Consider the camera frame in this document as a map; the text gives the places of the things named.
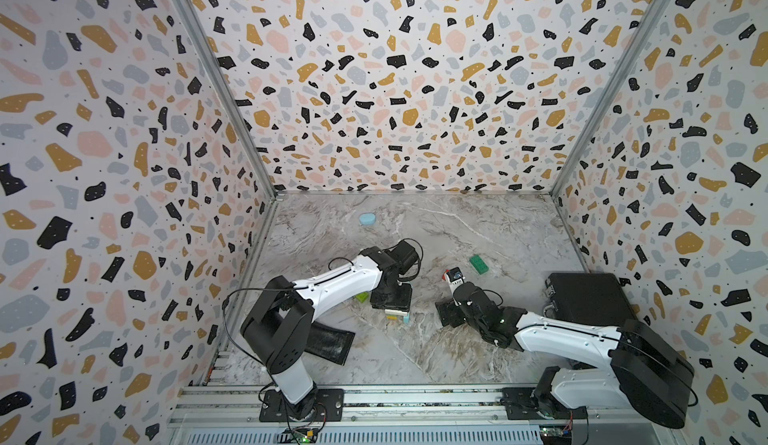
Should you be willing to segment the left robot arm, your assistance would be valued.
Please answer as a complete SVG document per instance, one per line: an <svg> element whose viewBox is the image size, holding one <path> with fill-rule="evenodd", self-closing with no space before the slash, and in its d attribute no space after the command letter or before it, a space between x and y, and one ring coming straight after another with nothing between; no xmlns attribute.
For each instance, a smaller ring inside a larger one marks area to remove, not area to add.
<svg viewBox="0 0 768 445"><path fill-rule="evenodd" d="M309 418L320 403L319 389L302 360L312 332L319 329L315 321L360 294L368 296L375 310L408 317L411 282L422 259L421 248L402 240L390 248L366 248L315 277L291 282L277 276L261 289L240 334L276 385L287 419Z"/></svg>

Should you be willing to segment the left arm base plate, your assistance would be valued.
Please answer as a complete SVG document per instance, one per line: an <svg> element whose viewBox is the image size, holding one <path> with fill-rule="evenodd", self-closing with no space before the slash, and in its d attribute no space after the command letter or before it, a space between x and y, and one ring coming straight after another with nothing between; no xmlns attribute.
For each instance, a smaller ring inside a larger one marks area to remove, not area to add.
<svg viewBox="0 0 768 445"><path fill-rule="evenodd" d="M344 398L345 391L342 388L320 388L311 391L297 404L292 404L282 392L271 389L262 399L259 421L262 423L340 422Z"/></svg>

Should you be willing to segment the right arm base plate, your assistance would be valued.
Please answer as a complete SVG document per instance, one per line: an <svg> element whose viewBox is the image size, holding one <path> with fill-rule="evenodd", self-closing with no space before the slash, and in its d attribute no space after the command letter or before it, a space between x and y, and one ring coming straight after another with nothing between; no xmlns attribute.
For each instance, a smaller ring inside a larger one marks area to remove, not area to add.
<svg viewBox="0 0 768 445"><path fill-rule="evenodd" d="M534 387L506 387L501 390L500 404L508 420L586 419L585 407L568 409L549 393L538 393Z"/></svg>

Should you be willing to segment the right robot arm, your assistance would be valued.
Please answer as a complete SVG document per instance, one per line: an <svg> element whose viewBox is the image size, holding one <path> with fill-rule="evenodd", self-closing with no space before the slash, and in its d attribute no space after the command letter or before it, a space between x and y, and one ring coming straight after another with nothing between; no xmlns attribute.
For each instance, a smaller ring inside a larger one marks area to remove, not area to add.
<svg viewBox="0 0 768 445"><path fill-rule="evenodd" d="M454 281L436 310L442 325L467 325L486 343L519 352L542 352L584 364L547 368L531 394L537 408L633 409L669 429L684 427L697 405L693 367L645 323L577 324L519 307L499 306L472 282Z"/></svg>

